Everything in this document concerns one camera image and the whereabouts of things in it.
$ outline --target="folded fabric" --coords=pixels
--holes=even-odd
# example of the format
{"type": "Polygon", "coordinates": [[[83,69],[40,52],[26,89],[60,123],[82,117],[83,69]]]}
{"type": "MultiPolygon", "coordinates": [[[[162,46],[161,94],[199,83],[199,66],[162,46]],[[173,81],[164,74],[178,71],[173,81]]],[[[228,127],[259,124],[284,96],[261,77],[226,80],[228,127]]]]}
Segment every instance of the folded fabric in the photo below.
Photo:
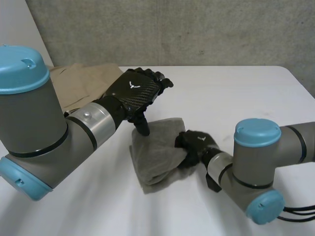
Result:
{"type": "Polygon", "coordinates": [[[169,118],[150,122],[148,125],[148,137],[142,136],[136,129],[133,130],[130,152],[144,192],[154,192],[185,178],[192,170],[177,169],[187,155],[184,149],[174,147],[178,134],[185,131],[183,120],[169,118]]]}
{"type": "Polygon", "coordinates": [[[50,69],[63,112],[83,107],[100,98],[122,73],[115,64],[85,66],[76,63],[50,69]]]}

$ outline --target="black cable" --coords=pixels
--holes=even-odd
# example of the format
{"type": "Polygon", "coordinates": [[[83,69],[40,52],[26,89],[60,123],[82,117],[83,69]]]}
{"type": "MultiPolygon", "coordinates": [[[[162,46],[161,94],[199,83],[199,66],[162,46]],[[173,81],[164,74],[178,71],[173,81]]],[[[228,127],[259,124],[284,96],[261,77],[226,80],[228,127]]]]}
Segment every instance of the black cable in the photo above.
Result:
{"type": "Polygon", "coordinates": [[[306,207],[285,207],[284,211],[307,211],[307,210],[315,210],[315,205],[306,206],[306,207]]]}
{"type": "Polygon", "coordinates": [[[306,213],[299,213],[295,211],[286,211],[286,212],[294,214],[294,215],[315,215],[315,211],[306,212],[306,213]]]}
{"type": "Polygon", "coordinates": [[[282,216],[278,216],[277,218],[280,220],[289,221],[289,222],[296,222],[296,223],[309,222],[309,221],[315,220],[315,216],[312,216],[309,218],[304,218],[304,219],[289,219],[289,218],[284,218],[282,216]]]}

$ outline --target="black band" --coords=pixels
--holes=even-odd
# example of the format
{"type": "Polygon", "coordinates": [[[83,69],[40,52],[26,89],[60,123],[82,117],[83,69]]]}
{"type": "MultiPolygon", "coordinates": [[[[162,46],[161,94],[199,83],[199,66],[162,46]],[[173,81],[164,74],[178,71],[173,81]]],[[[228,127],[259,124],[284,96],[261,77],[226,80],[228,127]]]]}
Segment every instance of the black band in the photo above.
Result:
{"type": "Polygon", "coordinates": [[[9,151],[8,152],[12,155],[12,156],[16,156],[16,157],[22,157],[22,158],[28,158],[28,157],[36,157],[36,156],[40,156],[43,154],[46,154],[54,149],[56,149],[57,147],[59,147],[67,138],[69,134],[69,127],[67,124],[67,129],[65,130],[65,133],[63,134],[63,136],[56,141],[55,143],[51,144],[48,147],[45,147],[41,150],[37,150],[37,151],[33,151],[33,152],[27,152],[27,153],[17,153],[17,152],[13,152],[13,151],[9,151]]]}
{"type": "Polygon", "coordinates": [[[306,157],[306,151],[307,150],[306,150],[305,140],[303,139],[302,134],[296,128],[294,128],[294,127],[292,127],[290,125],[288,125],[287,127],[289,129],[291,129],[296,134],[296,136],[299,138],[299,140],[300,140],[301,147],[302,147],[302,155],[301,155],[301,158],[300,158],[300,160],[298,162],[298,164],[300,164],[300,163],[302,163],[304,161],[304,159],[306,157]]]}
{"type": "Polygon", "coordinates": [[[97,141],[96,141],[92,131],[82,121],[80,121],[76,117],[67,117],[66,119],[69,119],[70,121],[73,121],[74,123],[79,125],[87,133],[88,137],[90,138],[90,140],[92,142],[93,150],[95,151],[97,149],[97,141]]]}
{"type": "Polygon", "coordinates": [[[205,165],[206,168],[208,168],[209,162],[212,158],[214,158],[217,154],[221,153],[221,151],[218,148],[211,147],[207,150],[207,152],[201,157],[201,162],[205,165]]]}
{"type": "Polygon", "coordinates": [[[239,184],[241,184],[241,185],[243,185],[243,186],[245,186],[247,188],[253,188],[253,189],[265,189],[265,188],[271,187],[274,184],[274,182],[272,181],[271,183],[266,184],[266,185],[252,185],[252,184],[248,184],[248,183],[245,183],[245,182],[239,180],[234,174],[233,174],[233,178],[239,184]]]}
{"type": "Polygon", "coordinates": [[[220,185],[220,186],[221,186],[221,179],[222,179],[223,174],[224,174],[229,168],[231,168],[232,166],[233,166],[233,163],[228,164],[228,165],[221,171],[221,173],[220,173],[220,175],[219,175],[219,179],[218,179],[218,182],[219,182],[219,185],[220,185]]]}

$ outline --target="screw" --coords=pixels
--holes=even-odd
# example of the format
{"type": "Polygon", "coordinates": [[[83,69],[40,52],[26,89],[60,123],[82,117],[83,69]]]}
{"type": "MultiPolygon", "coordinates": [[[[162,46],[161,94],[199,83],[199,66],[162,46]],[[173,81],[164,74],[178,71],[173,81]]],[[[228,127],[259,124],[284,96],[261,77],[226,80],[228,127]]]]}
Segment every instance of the screw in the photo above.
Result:
{"type": "Polygon", "coordinates": [[[89,120],[89,119],[92,118],[92,115],[91,115],[90,112],[84,112],[84,113],[83,113],[83,117],[84,117],[84,119],[89,120]]]}

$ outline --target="gray cloth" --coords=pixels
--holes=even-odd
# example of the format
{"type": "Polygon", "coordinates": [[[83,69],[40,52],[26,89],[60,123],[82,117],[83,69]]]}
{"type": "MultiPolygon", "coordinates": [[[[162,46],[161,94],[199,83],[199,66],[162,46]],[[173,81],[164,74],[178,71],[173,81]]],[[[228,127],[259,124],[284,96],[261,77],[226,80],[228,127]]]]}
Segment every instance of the gray cloth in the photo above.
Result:
{"type": "Polygon", "coordinates": [[[184,149],[174,147],[178,134],[185,131],[181,118],[150,122],[149,128],[148,137],[140,135],[134,129],[130,147],[133,166],[145,193],[163,189],[172,182],[187,177],[194,170],[177,169],[187,155],[184,149]]]}

